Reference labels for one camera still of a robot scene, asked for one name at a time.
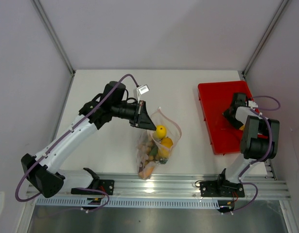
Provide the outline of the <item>yellow toy pepper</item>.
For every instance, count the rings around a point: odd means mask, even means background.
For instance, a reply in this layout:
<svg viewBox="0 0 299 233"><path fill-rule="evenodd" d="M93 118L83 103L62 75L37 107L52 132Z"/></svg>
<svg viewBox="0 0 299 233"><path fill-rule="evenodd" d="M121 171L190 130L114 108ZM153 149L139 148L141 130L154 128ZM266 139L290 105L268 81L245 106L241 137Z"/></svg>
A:
<svg viewBox="0 0 299 233"><path fill-rule="evenodd" d="M155 140L162 140L167 136L167 129L163 125L157 125L156 130L153 133L153 138Z"/></svg>

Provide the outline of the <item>clear pink zip top bag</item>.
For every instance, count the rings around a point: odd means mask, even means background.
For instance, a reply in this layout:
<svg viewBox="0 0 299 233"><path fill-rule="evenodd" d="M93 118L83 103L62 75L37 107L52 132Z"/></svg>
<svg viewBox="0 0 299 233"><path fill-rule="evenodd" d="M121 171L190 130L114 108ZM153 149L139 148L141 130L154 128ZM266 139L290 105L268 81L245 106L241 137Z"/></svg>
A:
<svg viewBox="0 0 299 233"><path fill-rule="evenodd" d="M143 131L137 143L137 174L142 180L149 179L156 167L168 162L182 137L180 126L160 108L151 115L151 120L156 130Z"/></svg>

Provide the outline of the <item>longan bunch with leaves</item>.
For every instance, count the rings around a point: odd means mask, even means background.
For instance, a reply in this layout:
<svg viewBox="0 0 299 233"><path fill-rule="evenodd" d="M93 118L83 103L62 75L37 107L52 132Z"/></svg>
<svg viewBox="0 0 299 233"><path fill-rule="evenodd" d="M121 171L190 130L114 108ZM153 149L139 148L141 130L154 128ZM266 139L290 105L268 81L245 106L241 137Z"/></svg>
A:
<svg viewBox="0 0 299 233"><path fill-rule="evenodd" d="M149 140L138 145L140 166L145 167L150 162L165 164L168 161L171 151L161 150L160 142L161 140Z"/></svg>

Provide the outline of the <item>small yellow toy mango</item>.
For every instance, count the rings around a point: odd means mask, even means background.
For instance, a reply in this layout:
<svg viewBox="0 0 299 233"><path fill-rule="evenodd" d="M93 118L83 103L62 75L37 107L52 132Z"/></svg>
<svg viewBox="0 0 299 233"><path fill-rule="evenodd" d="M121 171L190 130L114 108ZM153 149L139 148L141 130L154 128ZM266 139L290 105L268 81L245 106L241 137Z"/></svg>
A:
<svg viewBox="0 0 299 233"><path fill-rule="evenodd" d="M172 141L171 138L165 137L161 140L161 142L160 142L160 149L161 150L171 151L172 147L173 147L173 141Z"/></svg>

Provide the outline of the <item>toy ham slice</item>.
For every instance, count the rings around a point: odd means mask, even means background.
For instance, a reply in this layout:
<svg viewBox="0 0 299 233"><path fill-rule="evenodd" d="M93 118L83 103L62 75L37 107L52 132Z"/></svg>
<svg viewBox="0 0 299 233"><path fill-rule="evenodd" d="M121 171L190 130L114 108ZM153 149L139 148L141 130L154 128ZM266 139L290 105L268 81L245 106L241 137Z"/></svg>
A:
<svg viewBox="0 0 299 233"><path fill-rule="evenodd" d="M147 180L150 178L151 174L153 173L155 167L151 165L147 165L145 167L140 167L138 176L140 179Z"/></svg>

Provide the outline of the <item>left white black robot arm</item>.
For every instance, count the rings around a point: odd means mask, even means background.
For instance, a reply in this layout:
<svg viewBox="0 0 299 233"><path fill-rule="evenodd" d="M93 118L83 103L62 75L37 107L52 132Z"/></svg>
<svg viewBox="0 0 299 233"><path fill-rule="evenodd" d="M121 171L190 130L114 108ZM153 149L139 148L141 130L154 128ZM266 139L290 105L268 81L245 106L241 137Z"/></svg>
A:
<svg viewBox="0 0 299 233"><path fill-rule="evenodd" d="M146 102L137 98L123 99L126 86L110 81L103 93L97 94L79 110L75 121L58 138L35 155L21 159L24 179L45 198L56 195L66 182L59 173L64 161L89 136L101 129L112 118L128 120L130 126L154 131L155 124L147 113Z"/></svg>

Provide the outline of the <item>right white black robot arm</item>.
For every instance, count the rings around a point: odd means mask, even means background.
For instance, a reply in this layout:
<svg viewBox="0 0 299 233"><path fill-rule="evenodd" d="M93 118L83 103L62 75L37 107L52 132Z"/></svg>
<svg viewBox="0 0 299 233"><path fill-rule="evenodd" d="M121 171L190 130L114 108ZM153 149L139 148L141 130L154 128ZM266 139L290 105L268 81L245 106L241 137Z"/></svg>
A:
<svg viewBox="0 0 299 233"><path fill-rule="evenodd" d="M243 190L244 177L259 163L276 156L280 122L265 117L257 103L244 93L233 94L230 107L223 116L234 128L243 131L240 155L217 178L216 192L226 196Z"/></svg>

